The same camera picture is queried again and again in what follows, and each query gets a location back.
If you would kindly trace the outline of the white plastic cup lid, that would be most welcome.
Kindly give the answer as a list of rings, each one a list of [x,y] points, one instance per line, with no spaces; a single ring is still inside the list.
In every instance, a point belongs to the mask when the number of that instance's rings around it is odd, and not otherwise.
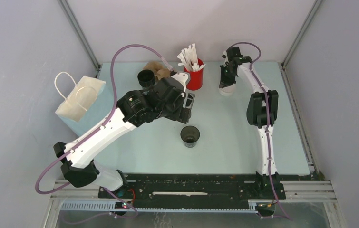
[[[228,87],[223,87],[223,88],[219,88],[219,93],[223,96],[231,96],[236,90],[236,86],[232,85],[232,86],[228,86]]]

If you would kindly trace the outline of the black paper coffee cup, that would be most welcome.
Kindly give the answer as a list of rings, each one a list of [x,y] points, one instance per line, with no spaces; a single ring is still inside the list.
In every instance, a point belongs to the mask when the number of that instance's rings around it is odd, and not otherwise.
[[[152,70],[144,69],[137,75],[138,82],[143,89],[150,88],[156,84],[156,77]]]

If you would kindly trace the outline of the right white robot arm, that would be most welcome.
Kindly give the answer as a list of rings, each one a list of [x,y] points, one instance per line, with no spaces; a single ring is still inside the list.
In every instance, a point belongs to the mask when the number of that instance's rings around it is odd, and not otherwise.
[[[257,130],[260,140],[260,162],[254,192],[265,199],[273,193],[277,168],[273,155],[273,129],[278,114],[279,95],[270,90],[258,76],[254,63],[256,60],[241,54],[238,43],[223,52],[224,63],[220,65],[219,93],[230,96],[235,92],[236,80],[242,79],[252,90],[246,118],[249,125]]]

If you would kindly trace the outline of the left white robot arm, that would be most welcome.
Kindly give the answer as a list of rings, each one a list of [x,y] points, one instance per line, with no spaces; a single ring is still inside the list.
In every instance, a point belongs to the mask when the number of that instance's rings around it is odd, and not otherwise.
[[[123,173],[97,165],[94,158],[124,134],[159,118],[188,123],[194,94],[186,93],[190,75],[178,72],[165,77],[149,89],[132,90],[121,97],[111,112],[85,134],[70,143],[54,145],[61,159],[64,178],[74,187],[95,184],[115,197],[128,192]]]

